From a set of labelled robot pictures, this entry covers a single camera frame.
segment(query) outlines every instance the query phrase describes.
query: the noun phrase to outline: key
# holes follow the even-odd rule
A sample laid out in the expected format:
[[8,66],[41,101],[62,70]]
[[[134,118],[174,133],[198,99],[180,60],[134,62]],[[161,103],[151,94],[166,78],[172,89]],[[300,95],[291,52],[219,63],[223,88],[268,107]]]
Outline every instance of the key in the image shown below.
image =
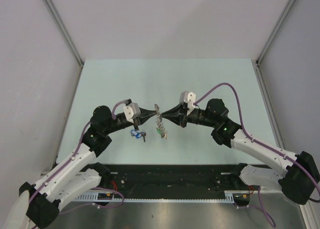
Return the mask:
[[143,142],[146,142],[146,133],[143,131],[141,132],[141,136],[143,137]]

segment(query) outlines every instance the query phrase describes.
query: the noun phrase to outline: white bracket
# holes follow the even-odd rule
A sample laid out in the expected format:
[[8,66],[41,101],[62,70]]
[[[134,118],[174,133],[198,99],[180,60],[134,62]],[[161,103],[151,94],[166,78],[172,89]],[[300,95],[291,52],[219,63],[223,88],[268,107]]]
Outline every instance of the white bracket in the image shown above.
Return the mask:
[[196,108],[194,103],[196,102],[196,94],[189,91],[184,91],[180,95],[180,104],[187,103],[188,104],[188,111],[186,113],[187,116]]
[[134,119],[140,116],[141,111],[138,103],[131,102],[123,107],[125,118],[128,122],[134,123]]

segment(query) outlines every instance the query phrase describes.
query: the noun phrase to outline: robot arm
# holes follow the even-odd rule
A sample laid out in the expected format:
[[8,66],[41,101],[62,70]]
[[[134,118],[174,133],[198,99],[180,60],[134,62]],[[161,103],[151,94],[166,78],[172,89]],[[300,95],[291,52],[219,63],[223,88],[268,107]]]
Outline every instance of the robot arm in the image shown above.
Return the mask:
[[287,157],[302,165],[318,183],[320,174],[310,154],[303,151],[297,155],[257,139],[253,134],[245,131],[241,125],[228,118],[229,110],[221,99],[209,100],[205,110],[195,108],[195,100],[196,95],[193,92],[183,92],[179,104],[163,112],[162,117],[182,128],[185,128],[188,123],[212,128],[211,136],[217,144],[247,153],[270,167],[270,169],[259,168],[240,163],[231,173],[238,180],[246,185],[264,186],[282,191],[295,203],[301,205],[307,203],[315,185]]
[[133,126],[139,130],[155,111],[139,108],[130,99],[124,112],[112,118],[107,106],[98,106],[87,126],[83,129],[79,145],[61,163],[33,185],[25,182],[19,189],[21,195],[29,191],[30,200],[26,215],[40,228],[49,226],[59,212],[73,199],[99,185],[108,185],[110,171],[100,163],[92,165],[81,176],[76,174],[91,164],[111,143],[110,133]]

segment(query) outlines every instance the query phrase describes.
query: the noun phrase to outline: metal chain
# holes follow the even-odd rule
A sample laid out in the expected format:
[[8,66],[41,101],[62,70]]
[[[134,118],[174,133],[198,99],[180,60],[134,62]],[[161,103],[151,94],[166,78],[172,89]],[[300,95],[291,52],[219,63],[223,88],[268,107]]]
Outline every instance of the metal chain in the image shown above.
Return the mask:
[[160,113],[160,108],[157,104],[154,104],[154,109],[156,111],[156,119],[155,119],[155,122],[158,126],[157,130],[160,132],[161,134],[161,138],[165,138],[167,139],[167,131],[164,127],[164,124],[162,123],[162,116],[161,116],[161,113]]

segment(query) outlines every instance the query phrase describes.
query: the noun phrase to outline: light green table surface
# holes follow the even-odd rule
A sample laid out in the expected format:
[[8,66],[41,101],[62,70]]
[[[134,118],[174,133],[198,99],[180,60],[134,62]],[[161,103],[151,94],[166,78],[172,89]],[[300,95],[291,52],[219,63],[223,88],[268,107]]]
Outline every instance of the light green table surface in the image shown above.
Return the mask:
[[[98,106],[106,105],[112,110],[115,103],[130,98],[149,110],[157,103],[164,112],[179,103],[181,92],[194,92],[199,99],[221,82],[228,82],[237,90],[246,129],[275,145],[250,59],[87,60],[57,163],[76,147],[84,125]],[[239,123],[235,96],[229,87],[217,89],[200,107],[205,109],[211,98],[223,99],[229,117]],[[123,112],[122,106],[116,112]],[[142,138],[131,137],[133,127],[110,134],[112,143],[96,161],[104,164],[261,164],[243,152],[217,145],[210,136],[212,129],[205,126],[188,124],[180,128],[163,119],[168,139],[161,139],[155,120],[153,117],[140,126],[147,133],[145,143]]]

